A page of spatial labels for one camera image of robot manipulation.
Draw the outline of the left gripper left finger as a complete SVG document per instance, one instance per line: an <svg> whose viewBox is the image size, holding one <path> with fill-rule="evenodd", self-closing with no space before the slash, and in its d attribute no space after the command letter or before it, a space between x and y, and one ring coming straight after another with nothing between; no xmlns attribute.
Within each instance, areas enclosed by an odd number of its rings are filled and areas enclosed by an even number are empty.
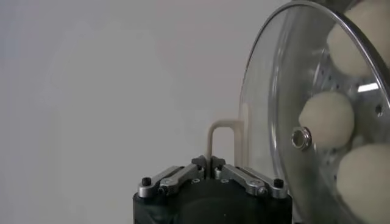
<svg viewBox="0 0 390 224"><path fill-rule="evenodd" d="M203 180L207 176L207 160L204 156L193 158L187 166L171 166L153 177L144 177L138 185L140 198L152 198L159 192L173 195L187 182Z"/></svg>

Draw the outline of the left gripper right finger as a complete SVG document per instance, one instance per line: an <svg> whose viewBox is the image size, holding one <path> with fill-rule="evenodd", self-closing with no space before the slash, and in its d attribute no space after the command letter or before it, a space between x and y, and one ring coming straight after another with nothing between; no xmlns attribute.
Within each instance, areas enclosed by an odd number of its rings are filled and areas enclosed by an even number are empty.
<svg viewBox="0 0 390 224"><path fill-rule="evenodd" d="M234 181L244 188L247 194L255 197L286 198L287 185L281 179L269 178L250 167L236 167L226 164L225 160L212 156L210 176L222 183Z"/></svg>

